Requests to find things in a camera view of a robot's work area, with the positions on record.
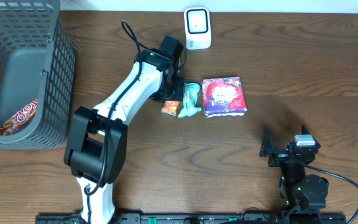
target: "wood grain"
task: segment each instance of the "wood grain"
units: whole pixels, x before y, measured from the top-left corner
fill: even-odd
[[[60,19],[78,51],[74,110],[103,101],[129,73],[136,49],[121,19],[149,47],[165,34],[185,42],[182,13],[62,12]],[[189,82],[240,76],[249,111],[176,119],[147,101],[129,128],[116,205],[152,213],[284,206],[279,168],[258,157],[264,126],[283,147],[308,125],[322,145],[313,165],[358,182],[358,15],[212,13],[211,24],[212,46],[189,51],[181,74]],[[82,208],[64,147],[0,150],[0,223],[33,223],[39,213]],[[323,177],[330,182],[324,211],[350,218],[357,189]]]

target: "snack package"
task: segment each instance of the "snack package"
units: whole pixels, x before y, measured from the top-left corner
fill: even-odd
[[[172,116],[176,116],[178,114],[179,105],[180,105],[179,101],[167,100],[165,101],[164,106],[161,109],[161,112]]]
[[[37,99],[31,101],[0,126],[0,135],[10,135],[29,122],[37,111]]]
[[[196,107],[200,85],[197,83],[185,83],[185,95],[183,96],[183,109],[180,111],[178,118],[192,116],[201,111]]]
[[[203,80],[204,112],[213,116],[242,116],[247,111],[240,77]]]

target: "white device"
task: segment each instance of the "white device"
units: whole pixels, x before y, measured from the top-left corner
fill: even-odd
[[[98,110],[98,114],[108,117],[111,103],[114,102],[117,97],[125,90],[125,88],[136,78],[139,71],[139,62],[136,62],[128,77],[123,81],[114,93],[112,93],[102,103],[96,105],[94,109]],[[132,118],[135,116],[139,108],[149,98],[149,96],[155,93],[162,83],[161,71],[157,70],[156,66],[149,63],[142,62],[142,75],[139,77],[139,81],[128,90],[128,92],[122,97],[119,103],[116,105],[116,110],[112,113],[111,119],[120,119],[124,124],[129,125]],[[104,131],[99,131],[99,134],[104,135]],[[77,181],[84,189],[86,186],[90,186],[92,191],[96,187],[96,183],[86,178],[77,177]],[[94,195],[89,198],[91,207],[91,223],[105,224],[109,223],[115,212],[115,206],[112,202],[112,184],[105,184],[103,188],[99,188]],[[83,220],[88,220],[88,207],[87,196],[82,190],[83,210],[81,217]]]
[[[187,49],[207,49],[211,46],[212,32],[208,9],[191,7],[185,10],[184,17]]]

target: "basket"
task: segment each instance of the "basket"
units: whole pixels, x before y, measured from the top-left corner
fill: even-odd
[[[58,0],[0,0],[0,125],[38,99],[26,127],[0,136],[0,149],[49,149],[66,137],[75,53]]]

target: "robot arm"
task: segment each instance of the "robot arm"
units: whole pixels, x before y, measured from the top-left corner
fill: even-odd
[[[122,91],[130,84],[139,71],[139,62],[136,62],[132,68],[131,73],[117,88],[114,93],[109,96],[102,103],[96,105],[93,109],[98,111],[98,114],[108,116],[111,103],[113,103]],[[142,75],[140,80],[135,82],[134,86],[122,97],[116,106],[115,112],[112,114],[112,120],[120,119],[123,124],[129,125],[136,112],[143,105],[146,99],[155,93],[161,86],[162,72],[157,70],[156,66],[143,62]],[[98,131],[99,134],[104,135],[104,131]],[[81,189],[90,186],[91,190],[96,187],[96,183],[83,177],[77,177]],[[88,203],[92,211],[91,223],[109,223],[111,217],[114,215],[115,206],[112,202],[112,184],[105,184],[103,188],[96,191],[94,195],[89,198],[82,191],[83,211],[81,217],[83,220],[88,220]]]
[[[109,223],[115,212],[112,202],[112,183],[120,173],[126,157],[127,126],[147,98],[157,101],[183,100],[184,81],[177,77],[179,56],[183,45],[179,40],[165,36],[159,49],[145,49],[137,55],[135,64],[124,82],[114,93],[92,110],[80,107],[71,122],[70,134],[65,151],[65,164],[77,177],[82,190],[83,211],[81,217],[91,223]],[[137,78],[139,63],[142,73],[139,79],[117,102],[108,121],[108,113],[113,102]],[[110,122],[110,132],[105,133],[106,123]],[[109,134],[108,148],[89,137],[91,134]],[[86,187],[92,191],[101,175],[104,150],[108,150],[106,173],[103,185],[93,194],[84,193]]]
[[[93,109],[98,110],[98,114],[107,118],[111,103],[113,103],[118,95],[130,84],[139,71],[139,62],[136,62],[131,73],[124,82],[112,93],[109,98],[102,103],[96,105]],[[155,93],[162,83],[162,72],[157,70],[156,66],[142,62],[142,75],[138,82],[122,97],[116,106],[115,112],[111,119],[120,119],[122,123],[129,125],[139,108],[143,105],[147,98]]]

